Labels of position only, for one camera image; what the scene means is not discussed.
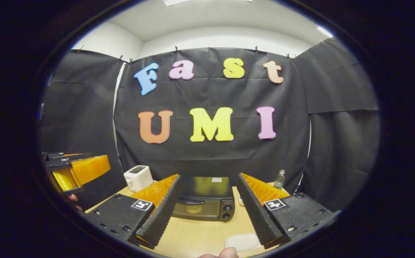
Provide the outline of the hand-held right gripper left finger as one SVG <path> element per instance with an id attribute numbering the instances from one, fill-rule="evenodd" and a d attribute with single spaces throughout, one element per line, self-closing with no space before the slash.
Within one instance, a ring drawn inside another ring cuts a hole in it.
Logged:
<path id="1" fill-rule="evenodd" d="M 154 249 L 166 230 L 181 191 L 181 176 L 171 175 L 130 196 L 115 194 L 86 213 L 85 218 L 122 242 Z"/>

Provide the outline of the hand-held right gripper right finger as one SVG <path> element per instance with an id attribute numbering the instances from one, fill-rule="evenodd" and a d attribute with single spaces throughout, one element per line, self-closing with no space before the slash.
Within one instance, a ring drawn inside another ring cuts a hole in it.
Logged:
<path id="1" fill-rule="evenodd" d="M 291 195 L 245 173 L 237 189 L 265 249 L 299 240 L 337 216 L 305 193 Z"/>

